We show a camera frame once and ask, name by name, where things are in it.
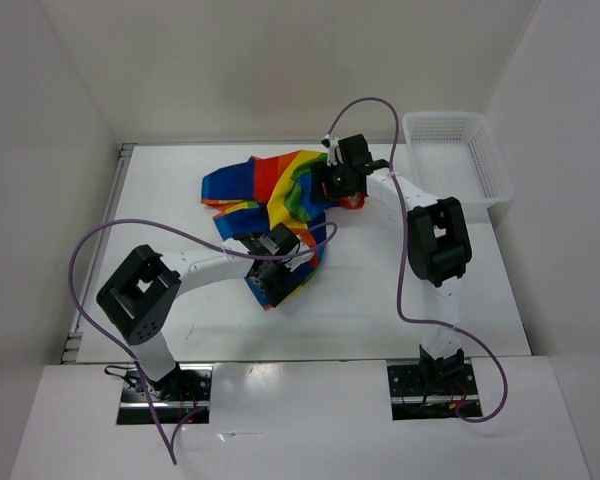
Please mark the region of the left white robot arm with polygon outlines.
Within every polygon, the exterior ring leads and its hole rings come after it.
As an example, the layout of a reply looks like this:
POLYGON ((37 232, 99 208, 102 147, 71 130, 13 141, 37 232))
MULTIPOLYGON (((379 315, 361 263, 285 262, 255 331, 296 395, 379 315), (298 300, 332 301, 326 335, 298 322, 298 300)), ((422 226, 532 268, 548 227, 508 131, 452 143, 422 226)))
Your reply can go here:
POLYGON ((155 398, 172 398, 186 383, 162 334, 175 300, 198 288, 243 280, 265 308, 278 306, 318 266, 312 236, 283 224, 266 233, 238 233, 210 249, 161 254, 134 248, 104 283, 96 302, 139 363, 144 387, 155 398))

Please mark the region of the white plastic basket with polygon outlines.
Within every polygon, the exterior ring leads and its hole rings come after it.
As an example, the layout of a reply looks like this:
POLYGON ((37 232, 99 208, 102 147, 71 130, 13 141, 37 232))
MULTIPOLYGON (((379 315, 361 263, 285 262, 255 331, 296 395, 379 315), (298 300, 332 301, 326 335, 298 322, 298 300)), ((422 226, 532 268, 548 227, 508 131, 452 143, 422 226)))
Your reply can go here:
POLYGON ((423 190, 489 209, 514 197, 486 118, 463 111, 407 113, 402 119, 412 175, 423 190))

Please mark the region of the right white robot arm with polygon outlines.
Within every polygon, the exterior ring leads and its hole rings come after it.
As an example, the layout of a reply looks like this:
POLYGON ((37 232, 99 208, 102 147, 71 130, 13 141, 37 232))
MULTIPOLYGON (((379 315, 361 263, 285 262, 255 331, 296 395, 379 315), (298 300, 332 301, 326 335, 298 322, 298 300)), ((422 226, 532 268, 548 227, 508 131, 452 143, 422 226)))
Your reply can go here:
POLYGON ((327 160, 312 169, 315 200, 371 198, 403 215, 404 263, 422 281, 424 323, 432 330, 419 347, 418 378, 430 393, 440 393, 459 375, 464 352, 452 329, 460 320, 459 289, 472 247, 462 206, 454 197, 427 193, 375 160, 363 135, 322 140, 327 160))

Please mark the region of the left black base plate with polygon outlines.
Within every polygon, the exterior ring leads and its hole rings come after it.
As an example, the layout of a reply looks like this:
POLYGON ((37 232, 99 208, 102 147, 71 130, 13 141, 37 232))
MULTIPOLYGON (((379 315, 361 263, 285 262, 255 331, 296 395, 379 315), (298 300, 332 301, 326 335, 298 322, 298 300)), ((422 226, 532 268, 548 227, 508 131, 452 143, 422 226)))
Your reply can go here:
MULTIPOLYGON (((212 364, 181 364, 180 368, 181 378, 175 386, 155 390, 146 380, 156 418, 166 425, 176 425, 180 421, 186 424, 207 424, 214 367, 212 364)), ((108 365, 105 373, 122 381, 116 424, 152 424, 153 417, 137 370, 108 365)))

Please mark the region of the rainbow striped shorts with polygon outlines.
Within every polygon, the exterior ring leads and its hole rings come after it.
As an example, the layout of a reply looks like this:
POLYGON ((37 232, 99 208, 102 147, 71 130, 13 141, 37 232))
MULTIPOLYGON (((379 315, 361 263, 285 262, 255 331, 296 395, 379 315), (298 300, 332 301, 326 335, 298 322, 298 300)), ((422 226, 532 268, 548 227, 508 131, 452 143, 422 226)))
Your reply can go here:
POLYGON ((219 168, 203 177, 200 201, 217 209, 213 217, 222 239, 241 234, 259 236, 282 223, 307 247, 326 240, 326 211, 361 209, 364 196, 314 202, 311 166, 324 163, 325 153, 310 150, 260 158, 219 168))

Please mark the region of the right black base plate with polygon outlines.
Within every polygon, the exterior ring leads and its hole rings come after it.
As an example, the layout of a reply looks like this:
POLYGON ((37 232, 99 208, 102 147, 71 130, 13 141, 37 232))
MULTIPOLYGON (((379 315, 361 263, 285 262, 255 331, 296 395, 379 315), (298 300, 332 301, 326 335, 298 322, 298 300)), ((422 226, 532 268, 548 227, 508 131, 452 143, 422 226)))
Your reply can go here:
POLYGON ((387 377, 394 421, 455 418, 455 410, 467 418, 482 418, 473 367, 440 386, 426 387, 416 361, 389 363, 387 377))

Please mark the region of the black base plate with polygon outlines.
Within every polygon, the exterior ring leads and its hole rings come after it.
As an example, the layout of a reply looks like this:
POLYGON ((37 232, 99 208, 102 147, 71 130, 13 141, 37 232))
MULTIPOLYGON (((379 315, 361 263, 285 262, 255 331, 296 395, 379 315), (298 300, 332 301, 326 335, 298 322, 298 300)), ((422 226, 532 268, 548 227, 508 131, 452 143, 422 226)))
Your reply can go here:
POLYGON ((387 377, 394 421, 455 418, 455 410, 467 418, 482 418, 473 367, 440 386, 426 387, 416 361, 389 363, 387 377))
MULTIPOLYGON (((155 390, 146 380, 156 418, 166 425, 176 425, 180 421, 186 424, 207 424, 214 367, 212 364, 181 364, 180 368, 181 378, 175 386, 155 390)), ((152 424, 153 417, 137 370, 108 365, 105 373, 122 381, 116 424, 152 424)))

